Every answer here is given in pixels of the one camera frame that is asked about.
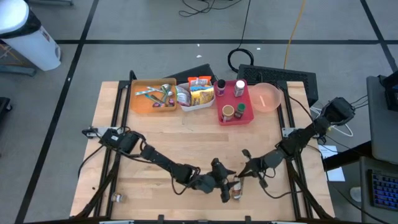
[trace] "white trash can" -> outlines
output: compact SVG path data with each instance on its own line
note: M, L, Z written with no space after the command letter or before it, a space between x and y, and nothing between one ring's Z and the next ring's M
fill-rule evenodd
M43 71L61 64L60 47L24 0L0 0L0 39Z

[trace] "white paper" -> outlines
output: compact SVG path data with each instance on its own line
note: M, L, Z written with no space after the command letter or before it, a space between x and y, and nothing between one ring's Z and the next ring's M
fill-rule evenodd
M332 151L337 151L336 146L325 146ZM319 150L322 153L322 158L326 159L327 157L331 157L337 154L337 152L332 152L327 150L325 147L319 145ZM341 167L329 170L328 171L329 181L335 182L345 182L346 179L344 178L343 169Z

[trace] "orange basket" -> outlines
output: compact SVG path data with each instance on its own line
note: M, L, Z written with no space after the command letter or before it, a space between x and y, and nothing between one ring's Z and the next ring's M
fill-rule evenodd
M160 89L163 84L170 84L172 86L171 90L174 94L169 97L169 99L173 99L175 104L174 106L168 107L159 107L154 108L152 105L155 103L152 100L145 97L145 95L136 96L136 92L148 90L147 86ZM175 78L160 78L160 79L150 79L150 80L133 80L131 85L131 97L130 97L130 109L135 111L136 113L156 113L162 111L173 111L177 108L177 92L175 90L175 86L177 84L177 80ZM148 93L148 95L154 95L161 99L163 93L158 91L153 91Z

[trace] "computer monitor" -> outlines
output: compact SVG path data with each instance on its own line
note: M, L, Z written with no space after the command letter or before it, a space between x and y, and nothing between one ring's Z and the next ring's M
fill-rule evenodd
M387 108L398 111L398 71L381 80L381 84L386 89Z

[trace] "white lid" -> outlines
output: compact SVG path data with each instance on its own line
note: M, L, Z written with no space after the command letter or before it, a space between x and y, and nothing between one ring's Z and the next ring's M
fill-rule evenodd
M238 81L236 82L236 86L237 86L238 88L244 88L244 81L238 80Z
M29 15L24 0L0 0L0 34L21 28Z

